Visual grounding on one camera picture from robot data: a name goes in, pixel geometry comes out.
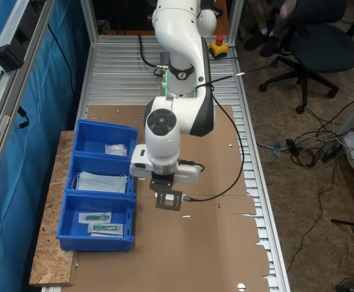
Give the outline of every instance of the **shoe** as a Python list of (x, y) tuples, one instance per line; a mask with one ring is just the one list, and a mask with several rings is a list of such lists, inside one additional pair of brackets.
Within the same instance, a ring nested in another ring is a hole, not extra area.
[(276, 47), (278, 37), (272, 35), (268, 36), (266, 39), (265, 45), (262, 48), (260, 55), (263, 57), (270, 57), (274, 53), (278, 51), (278, 48)]
[(265, 42), (266, 35), (263, 35), (260, 30), (255, 33), (255, 35), (245, 42), (245, 50), (254, 50), (260, 44)]

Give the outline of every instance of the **person's leg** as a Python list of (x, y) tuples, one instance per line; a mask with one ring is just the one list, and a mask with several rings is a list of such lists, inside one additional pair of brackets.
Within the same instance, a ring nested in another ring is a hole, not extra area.
[(264, 0), (248, 0), (251, 14), (257, 22), (258, 28), (267, 29), (265, 19)]
[(276, 19), (276, 23), (273, 27), (273, 35), (278, 36), (289, 16), (292, 14), (294, 8), (296, 7), (296, 0), (285, 0), (280, 9), (279, 17)]
[(273, 55), (278, 48), (276, 47), (278, 35), (283, 29), (286, 20), (292, 14), (294, 8), (296, 7), (297, 0), (285, 0), (281, 6), (280, 14), (276, 19), (274, 24), (273, 31), (269, 33), (268, 38), (266, 39), (265, 46), (262, 48), (260, 55), (263, 57), (270, 57)]
[(264, 0), (248, 0), (251, 14), (253, 15), (259, 30), (251, 39), (245, 42), (246, 50), (254, 50), (265, 42), (268, 28), (266, 26)]

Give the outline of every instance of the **brown floor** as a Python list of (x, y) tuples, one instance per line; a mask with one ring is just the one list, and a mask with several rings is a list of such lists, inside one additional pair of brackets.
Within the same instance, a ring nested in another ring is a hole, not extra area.
[[(354, 0), (350, 0), (343, 20), (353, 21), (353, 13)], [(248, 12), (244, 19), (246, 25), (251, 25)], [(350, 26), (344, 23), (335, 25), (344, 30)], [(242, 71), (270, 64), (275, 58), (259, 56), (260, 48), (246, 52), (243, 42), (237, 44)], [(301, 104), (301, 88), (296, 85), (295, 79), (269, 85), (267, 92), (258, 91), (260, 83), (288, 71), (288, 67), (280, 64), (277, 69), (258, 71), (243, 78), (245, 90), (250, 94), (249, 111), (255, 138), (259, 142), (269, 145), (280, 142), (284, 146), (286, 138), (294, 139), (295, 136), (273, 128), (257, 110), (277, 127), (292, 133), (302, 134), (307, 130), (317, 130), (320, 126), (309, 114), (296, 114), (294, 109)], [(324, 76), (339, 86), (339, 92), (334, 99), (329, 99), (325, 96), (328, 92), (326, 87), (309, 82), (307, 107), (319, 117), (330, 119), (354, 99), (354, 69)], [(343, 112), (337, 122), (344, 120), (350, 112), (351, 109)], [(289, 267), (293, 254), (299, 249), (302, 235), (319, 216), (317, 195), (330, 188), (335, 162), (325, 169), (312, 171), (294, 165), (286, 153), (281, 153), (278, 159), (271, 150), (259, 148), (259, 154), (283, 258), (286, 267)], [(354, 172), (344, 155), (338, 159), (333, 189), (321, 198), (324, 209), (322, 218), (304, 238), (304, 247), (288, 273), (291, 291), (334, 291), (335, 285), (343, 278), (354, 276), (354, 234), (349, 227), (330, 222), (332, 218), (354, 221)]]

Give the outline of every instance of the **red button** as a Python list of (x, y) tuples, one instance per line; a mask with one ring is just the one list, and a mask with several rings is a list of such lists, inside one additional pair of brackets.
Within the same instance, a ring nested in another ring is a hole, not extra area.
[(218, 35), (218, 36), (216, 37), (216, 42), (215, 42), (215, 44), (216, 44), (217, 46), (221, 46), (221, 44), (223, 44), (223, 36), (222, 36), (222, 35)]

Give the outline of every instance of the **chair base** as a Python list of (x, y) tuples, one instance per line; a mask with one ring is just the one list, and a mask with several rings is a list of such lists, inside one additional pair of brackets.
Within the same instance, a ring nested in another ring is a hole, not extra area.
[(264, 83), (262, 83), (259, 86), (259, 91), (261, 91), (261, 92), (266, 91), (268, 88), (268, 84), (270, 84), (270, 83), (274, 83), (274, 82), (278, 82), (281, 80), (286, 80), (286, 79), (297, 77), (296, 83), (301, 84), (302, 97), (303, 97), (302, 105), (299, 105), (296, 108), (296, 112), (298, 114), (304, 113), (304, 109), (307, 106), (308, 79), (315, 80), (315, 81), (327, 86), (328, 88), (330, 88), (331, 90), (327, 93), (327, 96), (329, 98), (333, 98), (336, 95), (336, 93), (339, 91), (339, 88), (336, 85), (334, 85), (333, 83), (328, 81), (326, 78), (323, 78), (322, 76), (318, 75), (317, 73), (306, 70), (299, 63), (291, 61), (291, 60), (284, 58), (282, 56), (277, 56), (276, 61), (277, 62), (280, 61), (280, 62), (288, 65), (289, 67), (293, 68), (294, 71), (282, 74), (280, 76), (276, 76), (274, 78), (271, 78), (271, 79), (265, 81)]

